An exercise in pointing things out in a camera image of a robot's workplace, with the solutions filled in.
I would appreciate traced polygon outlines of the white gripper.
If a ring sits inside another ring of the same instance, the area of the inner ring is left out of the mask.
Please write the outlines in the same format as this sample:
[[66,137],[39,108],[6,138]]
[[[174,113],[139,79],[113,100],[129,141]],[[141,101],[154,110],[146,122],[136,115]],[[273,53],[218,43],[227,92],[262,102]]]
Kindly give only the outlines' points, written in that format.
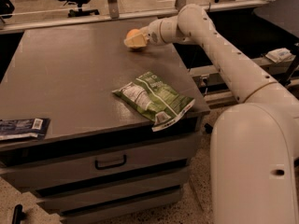
[[160,46],[163,44],[160,28],[160,20],[152,21],[148,26],[144,26],[140,29],[141,33],[128,35],[124,39],[124,45],[129,49],[144,48],[148,44]]

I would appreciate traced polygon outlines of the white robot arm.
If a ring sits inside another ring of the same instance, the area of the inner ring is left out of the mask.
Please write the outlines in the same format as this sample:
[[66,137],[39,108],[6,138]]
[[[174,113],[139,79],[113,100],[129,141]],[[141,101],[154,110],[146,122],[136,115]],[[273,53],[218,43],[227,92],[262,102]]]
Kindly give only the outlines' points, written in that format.
[[129,33],[124,43],[200,46],[237,101],[219,115],[210,139],[214,224],[299,224],[299,100],[226,40],[198,5]]

